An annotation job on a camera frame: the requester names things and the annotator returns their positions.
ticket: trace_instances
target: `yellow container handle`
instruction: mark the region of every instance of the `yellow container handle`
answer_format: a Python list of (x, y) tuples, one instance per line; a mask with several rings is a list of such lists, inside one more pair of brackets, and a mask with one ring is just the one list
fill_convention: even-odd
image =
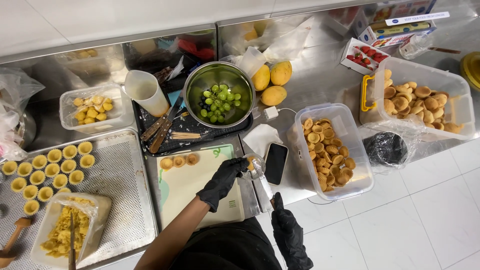
[(371, 106), (367, 106), (367, 80), (373, 80), (374, 78), (375, 78), (375, 75), (371, 77), (369, 75), (365, 75), (363, 77), (363, 81), (361, 84), (361, 101), (360, 101), (360, 109), (362, 111), (368, 111), (377, 106), (376, 102), (374, 102)]

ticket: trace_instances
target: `white tissue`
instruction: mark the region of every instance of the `white tissue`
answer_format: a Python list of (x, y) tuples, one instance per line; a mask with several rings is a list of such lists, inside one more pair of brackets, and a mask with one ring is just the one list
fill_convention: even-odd
[(243, 141), (255, 154), (261, 157), (265, 157), (265, 153), (271, 143), (283, 144), (282, 140), (278, 137), (278, 131), (267, 124), (256, 126), (243, 138)]

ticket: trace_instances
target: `white tile floor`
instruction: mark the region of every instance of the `white tile floor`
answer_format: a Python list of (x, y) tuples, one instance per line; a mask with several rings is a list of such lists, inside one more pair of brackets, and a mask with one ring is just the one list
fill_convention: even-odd
[[(316, 205), (312, 197), (285, 207), (304, 229), (313, 269), (480, 269), (480, 138), (375, 180), (351, 200)], [(270, 213), (257, 219), (275, 244)], [(102, 270), (131, 270), (137, 261)]]

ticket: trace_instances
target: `white wall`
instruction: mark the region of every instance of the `white wall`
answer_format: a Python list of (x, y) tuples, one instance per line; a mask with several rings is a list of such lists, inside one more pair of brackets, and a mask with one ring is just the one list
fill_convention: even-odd
[(347, 0), (0, 0), (0, 56)]

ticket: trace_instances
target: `black nitrile glove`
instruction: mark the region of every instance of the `black nitrile glove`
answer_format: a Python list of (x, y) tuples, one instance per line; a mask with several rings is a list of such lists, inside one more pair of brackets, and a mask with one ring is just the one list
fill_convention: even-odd
[(303, 229), (292, 212), (283, 208), (280, 192), (274, 196), (275, 211), (272, 212), (273, 236), (288, 270), (308, 270), (313, 262), (308, 258), (303, 245)]
[(210, 205), (210, 212), (215, 213), (218, 202), (225, 198), (232, 189), (236, 177), (241, 177), (241, 172), (247, 172), (248, 161), (244, 158), (236, 158), (222, 162), (218, 170), (208, 181), (205, 187), (197, 192), (200, 200)]

